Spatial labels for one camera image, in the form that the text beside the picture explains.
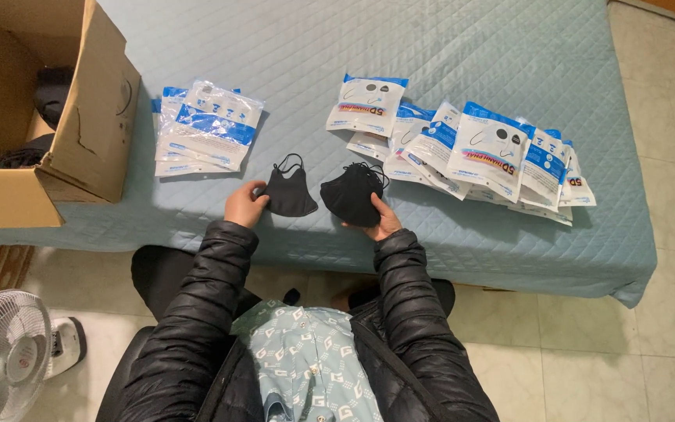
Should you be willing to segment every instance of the patterned shirt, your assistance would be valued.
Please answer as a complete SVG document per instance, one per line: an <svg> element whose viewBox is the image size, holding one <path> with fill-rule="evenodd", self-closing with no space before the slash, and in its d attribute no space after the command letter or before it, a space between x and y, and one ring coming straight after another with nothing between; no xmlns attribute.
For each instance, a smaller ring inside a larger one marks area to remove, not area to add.
<svg viewBox="0 0 675 422"><path fill-rule="evenodd" d="M254 356L265 422L382 422L349 320L268 300L233 322Z"/></svg>

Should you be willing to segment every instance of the person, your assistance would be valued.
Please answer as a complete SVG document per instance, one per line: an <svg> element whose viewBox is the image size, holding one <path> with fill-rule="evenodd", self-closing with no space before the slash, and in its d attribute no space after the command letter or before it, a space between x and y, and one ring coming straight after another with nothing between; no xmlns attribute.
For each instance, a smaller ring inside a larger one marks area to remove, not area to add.
<svg viewBox="0 0 675 422"><path fill-rule="evenodd" d="M379 297L347 314L244 289L268 201L254 192L265 186L233 192L196 255L145 246L133 257L158 324L132 363L119 420L498 420L447 325L423 246L375 194L381 221L364 231Z"/></svg>

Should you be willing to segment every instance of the electric fan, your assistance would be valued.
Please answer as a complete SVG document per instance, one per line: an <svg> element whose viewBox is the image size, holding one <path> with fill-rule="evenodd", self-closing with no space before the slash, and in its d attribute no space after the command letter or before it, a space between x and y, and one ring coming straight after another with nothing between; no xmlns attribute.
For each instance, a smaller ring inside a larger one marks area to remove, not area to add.
<svg viewBox="0 0 675 422"><path fill-rule="evenodd" d="M0 291L0 420L20 420L43 387L85 357L85 332L75 318L51 321L37 296Z"/></svg>

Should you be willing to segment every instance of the hand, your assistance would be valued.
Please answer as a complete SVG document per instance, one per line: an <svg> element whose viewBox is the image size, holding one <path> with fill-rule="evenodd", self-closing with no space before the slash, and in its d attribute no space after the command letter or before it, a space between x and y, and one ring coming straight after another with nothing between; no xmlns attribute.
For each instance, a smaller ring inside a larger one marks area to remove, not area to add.
<svg viewBox="0 0 675 422"><path fill-rule="evenodd" d="M226 211L223 219L227 222L234 222L244 227L252 228L257 224L262 210L265 209L270 197L262 195L257 197L254 189L264 189L267 186L264 180L252 180L236 189L231 196L226 199Z"/></svg>
<svg viewBox="0 0 675 422"><path fill-rule="evenodd" d="M379 242L380 240L386 239L390 234L403 228L400 224L400 220L398 220L398 216L396 216L392 209L387 206L387 204L383 203L380 197L375 193L371 194L371 204L380 212L380 224L370 228L361 227L361 230L363 230L372 240ZM343 227L350 227L350 225L348 223L343 223Z"/></svg>

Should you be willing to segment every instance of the bed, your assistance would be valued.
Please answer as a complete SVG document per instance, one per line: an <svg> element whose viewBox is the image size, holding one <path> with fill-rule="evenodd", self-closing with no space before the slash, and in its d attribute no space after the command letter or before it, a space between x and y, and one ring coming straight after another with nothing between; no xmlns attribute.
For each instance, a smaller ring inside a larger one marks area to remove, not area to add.
<svg viewBox="0 0 675 422"><path fill-rule="evenodd" d="M424 108L473 100L573 139L598 206L574 227L427 187L393 181L386 200L427 249L432 276L457 283L635 306L655 268L655 245L619 66L603 0L102 0L143 75L125 182L112 206L63 204L59 228L0 230L0 244L127 251L145 244L193 251L241 180L269 178L289 152L305 162L311 195L344 165L367 158L350 134L325 131L345 72L408 77ZM153 177L150 99L205 77L266 100L240 173ZM339 226L321 200L302 218L266 213L254 261L373 271L372 245Z"/></svg>

